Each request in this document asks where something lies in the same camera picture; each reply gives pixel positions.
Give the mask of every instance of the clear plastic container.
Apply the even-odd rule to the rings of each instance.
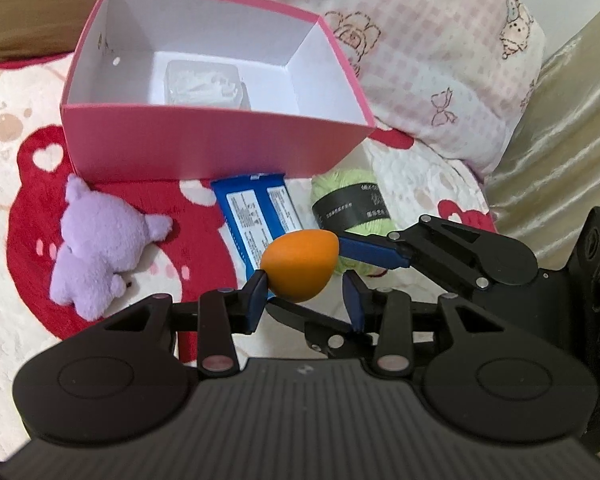
[[[226,63],[172,60],[164,76],[168,105],[240,108],[242,84],[238,68]]]

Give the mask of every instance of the purple plush toy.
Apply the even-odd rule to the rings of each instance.
[[[64,243],[49,297],[60,305],[73,303],[81,318],[94,321],[126,291],[117,272],[135,269],[144,247],[164,240],[172,220],[143,215],[117,196],[91,191],[74,174],[66,184],[66,201],[60,221]]]

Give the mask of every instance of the orange egg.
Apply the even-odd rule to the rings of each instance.
[[[294,231],[276,238],[264,251],[260,268],[272,292],[295,303],[316,296],[338,262],[338,237],[322,229]]]

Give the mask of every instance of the pillow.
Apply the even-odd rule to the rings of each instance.
[[[519,0],[279,1],[324,17],[383,123],[494,170],[542,63]]]

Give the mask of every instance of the pink box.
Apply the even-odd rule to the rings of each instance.
[[[173,59],[236,66],[247,109],[166,105]],[[98,0],[61,115],[75,171],[90,182],[307,177],[374,129],[324,20],[270,0]]]

